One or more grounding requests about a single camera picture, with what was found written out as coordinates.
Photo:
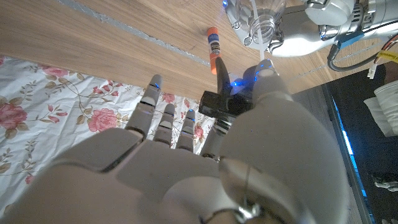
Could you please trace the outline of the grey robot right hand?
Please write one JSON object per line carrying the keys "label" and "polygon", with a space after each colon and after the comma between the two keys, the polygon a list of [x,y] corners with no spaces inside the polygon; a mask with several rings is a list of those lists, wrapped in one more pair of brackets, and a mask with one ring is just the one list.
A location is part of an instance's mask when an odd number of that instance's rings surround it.
{"label": "grey robot right hand", "polygon": [[337,141],[287,91],[271,60],[238,85],[216,60],[218,91],[200,112],[216,119],[200,154],[186,114],[172,144],[168,105],[147,138],[162,78],[155,75],[125,128],[57,156],[2,223],[345,223],[349,184]]}

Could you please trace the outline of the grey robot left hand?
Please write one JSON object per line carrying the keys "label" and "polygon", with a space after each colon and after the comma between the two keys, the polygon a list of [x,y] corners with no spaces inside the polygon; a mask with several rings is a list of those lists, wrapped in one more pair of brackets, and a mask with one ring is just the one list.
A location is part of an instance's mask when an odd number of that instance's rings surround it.
{"label": "grey robot left hand", "polygon": [[298,57],[332,44],[397,33],[397,0],[223,1],[232,29],[244,46],[276,57]]}

